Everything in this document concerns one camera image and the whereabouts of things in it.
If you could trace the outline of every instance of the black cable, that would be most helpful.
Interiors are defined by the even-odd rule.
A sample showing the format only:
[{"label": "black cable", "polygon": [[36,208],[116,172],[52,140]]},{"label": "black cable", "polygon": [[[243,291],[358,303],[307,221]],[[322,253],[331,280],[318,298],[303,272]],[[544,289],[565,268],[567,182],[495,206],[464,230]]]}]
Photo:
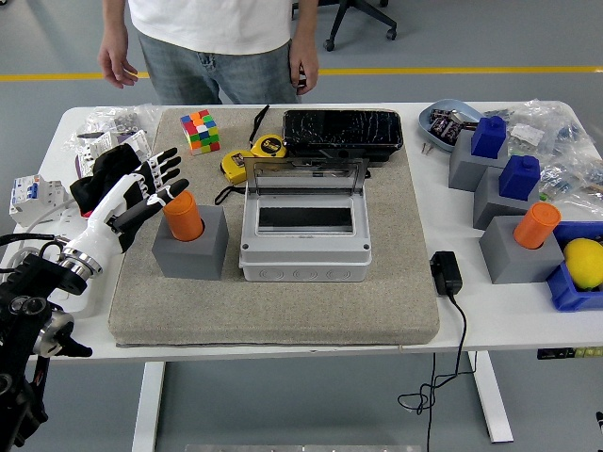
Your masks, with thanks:
[{"label": "black cable", "polygon": [[21,240],[54,240],[56,237],[52,234],[35,234],[35,233],[17,233],[6,234],[0,236],[0,247],[4,247],[12,242]]},{"label": "black cable", "polygon": [[249,136],[249,147],[250,148],[253,147],[253,140],[255,139],[255,134],[257,134],[257,131],[260,128],[260,125],[262,124],[262,120],[266,116],[266,113],[268,112],[269,108],[270,108],[270,105],[266,105],[264,108],[262,108],[262,110],[257,114],[255,119],[253,120],[253,131],[252,131],[252,134]]},{"label": "black cable", "polygon": [[245,187],[244,186],[227,186],[214,199],[214,204],[216,204],[216,205],[222,204],[226,200],[226,198],[228,197],[228,195],[230,195],[231,192],[233,192],[233,191],[235,193],[240,193],[241,195],[244,195],[245,194]]},{"label": "black cable", "polygon": [[62,243],[60,243],[60,242],[58,242],[58,241],[56,241],[56,240],[52,240],[52,241],[50,241],[50,242],[45,243],[45,244],[44,244],[44,245],[43,245],[43,246],[40,248],[40,253],[38,254],[38,255],[39,255],[39,257],[42,257],[42,258],[43,258],[43,257],[44,257],[44,253],[46,252],[46,250],[47,250],[49,247],[52,247],[53,245],[56,245],[60,251],[63,251],[63,244],[62,244]]},{"label": "black cable", "polygon": [[[435,353],[433,353],[432,354],[432,377],[430,378],[430,382],[421,384],[421,386],[419,387],[418,393],[401,394],[398,396],[398,403],[401,405],[401,407],[405,408],[406,410],[416,412],[417,415],[420,415],[421,413],[423,413],[423,410],[425,410],[425,409],[429,410],[429,421],[428,421],[428,425],[427,425],[427,452],[429,452],[429,450],[430,450],[430,439],[431,439],[431,433],[432,433],[432,408],[433,408],[433,405],[435,405],[435,390],[441,388],[442,386],[447,384],[449,381],[456,379],[459,375],[474,374],[477,369],[477,365],[478,365],[478,354],[476,353],[474,364],[473,364],[473,370],[466,371],[466,372],[459,372],[459,366],[461,363],[461,354],[463,352],[464,339],[465,339],[466,333],[467,333],[467,318],[464,314],[463,309],[461,309],[461,307],[457,304],[456,299],[454,298],[454,294],[452,293],[451,290],[447,290],[447,295],[448,295],[448,298],[450,299],[450,302],[452,303],[452,305],[456,308],[456,310],[461,314],[461,317],[463,318],[463,333],[461,334],[461,340],[459,342],[459,346],[457,349],[456,362],[454,365],[454,372],[451,374],[440,374],[440,375],[435,376]],[[445,380],[438,383],[437,382],[438,379],[445,379]],[[425,394],[425,390],[427,390],[427,389],[429,389],[429,395]],[[420,401],[416,407],[411,407],[409,405],[406,405],[404,402],[402,402],[403,398],[411,397],[411,396],[419,396]]]}]

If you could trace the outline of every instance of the white t-shirt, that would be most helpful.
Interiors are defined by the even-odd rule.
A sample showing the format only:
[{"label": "white t-shirt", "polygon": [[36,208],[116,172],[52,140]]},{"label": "white t-shirt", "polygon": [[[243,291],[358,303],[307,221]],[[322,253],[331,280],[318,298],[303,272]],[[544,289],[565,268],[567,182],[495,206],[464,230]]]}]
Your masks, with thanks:
[{"label": "white t-shirt", "polygon": [[291,38],[291,0],[128,0],[143,34],[197,52],[262,54]]}]

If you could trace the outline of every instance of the rubik's cube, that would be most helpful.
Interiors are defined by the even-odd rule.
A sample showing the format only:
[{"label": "rubik's cube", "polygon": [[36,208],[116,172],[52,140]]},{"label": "rubik's cube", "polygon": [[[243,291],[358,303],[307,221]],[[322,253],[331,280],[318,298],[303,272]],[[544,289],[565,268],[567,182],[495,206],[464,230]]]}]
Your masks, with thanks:
[{"label": "rubik's cube", "polygon": [[190,145],[190,153],[211,153],[220,148],[218,126],[207,110],[191,113],[180,118]]}]

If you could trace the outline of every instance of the white robotic hand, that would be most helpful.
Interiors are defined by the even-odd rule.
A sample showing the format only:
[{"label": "white robotic hand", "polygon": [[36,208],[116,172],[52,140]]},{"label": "white robotic hand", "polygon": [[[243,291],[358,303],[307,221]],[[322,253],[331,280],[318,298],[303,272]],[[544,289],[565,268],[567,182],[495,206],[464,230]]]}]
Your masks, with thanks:
[{"label": "white robotic hand", "polygon": [[[173,156],[175,150],[174,153],[171,151],[166,153]],[[188,186],[186,179],[166,185],[179,173],[179,169],[171,168],[180,162],[180,158],[171,159],[168,155],[159,160],[160,155],[154,167],[150,164],[141,169],[146,175],[137,171],[127,174],[105,195],[90,215],[86,231],[63,249],[62,266],[71,268],[85,279],[102,273],[112,256],[130,248],[142,223]]]},{"label": "white robotic hand", "polygon": [[176,156],[177,152],[176,148],[171,148],[163,153],[158,153],[133,171],[132,174],[142,176],[142,179],[139,180],[142,199],[161,190],[170,179],[180,173],[180,170],[175,168],[182,160]]}]

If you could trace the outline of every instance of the white table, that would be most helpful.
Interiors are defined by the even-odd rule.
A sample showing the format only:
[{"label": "white table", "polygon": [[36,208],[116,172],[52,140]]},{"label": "white table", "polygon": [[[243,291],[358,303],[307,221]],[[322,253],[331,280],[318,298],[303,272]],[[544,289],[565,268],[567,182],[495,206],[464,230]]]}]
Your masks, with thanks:
[{"label": "white table", "polygon": [[[299,107],[362,107],[389,108],[402,119],[405,150],[413,177],[419,215],[423,225],[428,256],[438,250],[454,251],[463,276],[463,289],[457,296],[467,316],[464,349],[485,351],[497,349],[592,347],[603,346],[603,311],[559,313],[550,300],[545,283],[499,284],[490,282],[478,239],[482,231],[471,226],[473,193],[448,188],[447,153],[434,149],[422,154],[425,139],[419,134],[418,115],[430,104],[362,104],[362,105],[299,105]],[[503,108],[508,103],[471,103],[479,111]],[[224,105],[220,108],[241,108]],[[60,180],[69,186],[76,178],[74,164],[66,163],[61,151],[63,143],[80,126],[92,108],[79,107],[67,111],[45,156],[40,174],[45,180]],[[563,219],[597,220],[588,212],[571,204],[558,206]],[[84,223],[75,219],[60,231],[73,236]],[[54,232],[56,224],[41,225],[36,231]],[[12,254],[9,247],[7,256]],[[439,352],[458,348],[462,321],[448,299],[438,299],[440,331],[426,345],[411,347],[130,347],[117,348],[107,329],[107,318],[122,257],[99,279],[89,281],[89,289],[79,298],[70,296],[59,303],[75,313],[73,338],[92,347],[94,354],[87,361],[147,362],[142,384],[139,422],[134,450],[153,450],[155,423],[158,416],[164,362],[203,359],[242,359],[264,357],[296,357],[316,355]],[[497,390],[496,378],[487,353],[480,353],[476,381],[481,395],[493,441],[512,441],[504,407]]]}]

